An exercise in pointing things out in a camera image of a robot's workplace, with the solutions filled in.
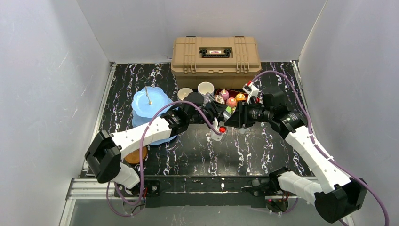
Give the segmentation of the green frosted donut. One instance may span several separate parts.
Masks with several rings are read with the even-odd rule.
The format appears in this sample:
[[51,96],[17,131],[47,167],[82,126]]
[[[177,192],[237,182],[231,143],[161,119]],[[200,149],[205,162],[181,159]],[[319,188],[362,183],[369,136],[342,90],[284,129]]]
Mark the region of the green frosted donut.
[[235,107],[227,107],[226,108],[226,111],[229,113],[229,114],[233,114],[234,113],[234,111],[235,111]]

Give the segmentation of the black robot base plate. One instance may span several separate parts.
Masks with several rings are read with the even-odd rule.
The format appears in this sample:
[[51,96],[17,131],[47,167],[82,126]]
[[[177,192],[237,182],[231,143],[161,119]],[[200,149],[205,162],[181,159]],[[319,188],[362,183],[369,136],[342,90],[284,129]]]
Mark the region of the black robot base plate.
[[273,190],[267,176],[146,176],[149,207],[277,206],[287,210],[293,193]]

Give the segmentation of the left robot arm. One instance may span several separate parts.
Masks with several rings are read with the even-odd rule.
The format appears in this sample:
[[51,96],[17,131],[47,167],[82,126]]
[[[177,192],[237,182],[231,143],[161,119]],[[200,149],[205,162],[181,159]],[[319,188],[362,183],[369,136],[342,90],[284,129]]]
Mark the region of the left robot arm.
[[201,94],[191,93],[184,100],[166,104],[148,123],[111,134],[98,132],[85,160],[98,183],[114,182],[127,189],[140,185],[142,193],[143,147],[185,132],[190,124],[206,124],[216,137],[222,137],[224,129],[218,123],[224,121],[226,108],[226,104],[205,101]]

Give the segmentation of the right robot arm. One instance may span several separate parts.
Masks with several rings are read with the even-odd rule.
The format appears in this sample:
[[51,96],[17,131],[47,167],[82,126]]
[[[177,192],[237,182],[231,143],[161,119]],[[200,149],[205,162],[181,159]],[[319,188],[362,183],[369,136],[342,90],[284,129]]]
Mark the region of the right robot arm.
[[269,181],[260,184],[270,191],[291,192],[314,205],[319,215],[334,223],[359,210],[367,190],[363,181],[357,181],[335,166],[317,145],[299,112],[288,108],[285,95],[278,87],[258,97],[259,89],[245,85],[246,100],[237,101],[236,110],[225,122],[228,127],[248,128],[256,122],[266,122],[290,144],[310,167],[317,182],[305,179],[287,167],[269,174]]

